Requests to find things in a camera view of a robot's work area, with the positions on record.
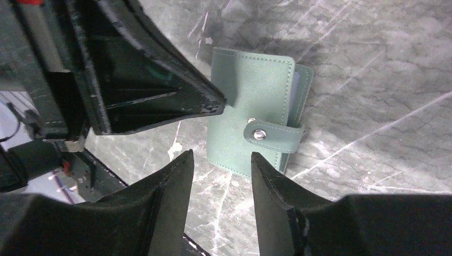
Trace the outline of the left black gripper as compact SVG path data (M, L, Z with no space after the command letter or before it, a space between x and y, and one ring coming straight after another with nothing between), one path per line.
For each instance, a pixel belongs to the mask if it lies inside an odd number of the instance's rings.
M1 150L1 192L57 168L93 190L95 157L85 140L96 127L99 78L87 44L95 1L1 1L1 92L29 103L6 107L30 141Z

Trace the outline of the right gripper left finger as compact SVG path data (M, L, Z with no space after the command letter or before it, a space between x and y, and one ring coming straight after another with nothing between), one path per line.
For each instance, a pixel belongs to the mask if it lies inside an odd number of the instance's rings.
M183 255L194 174L187 150L96 202L1 196L1 255Z

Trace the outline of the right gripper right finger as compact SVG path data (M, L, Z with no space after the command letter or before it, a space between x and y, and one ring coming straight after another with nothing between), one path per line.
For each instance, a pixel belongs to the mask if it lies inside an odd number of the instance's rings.
M353 194L335 202L252 153L261 255L451 255L451 196Z

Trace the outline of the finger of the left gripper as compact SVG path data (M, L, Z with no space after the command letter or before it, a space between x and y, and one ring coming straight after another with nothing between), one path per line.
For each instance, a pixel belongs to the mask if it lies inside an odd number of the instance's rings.
M160 32L139 1L65 1L90 125L127 135L222 114L226 99Z

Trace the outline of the green card holder wallet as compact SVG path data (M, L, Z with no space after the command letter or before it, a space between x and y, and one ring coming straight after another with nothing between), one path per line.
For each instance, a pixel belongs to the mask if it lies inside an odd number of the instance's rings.
M258 152L279 172L304 135L301 115L313 69L293 58L215 47L212 83L227 100L207 123L207 159L237 175L251 176Z

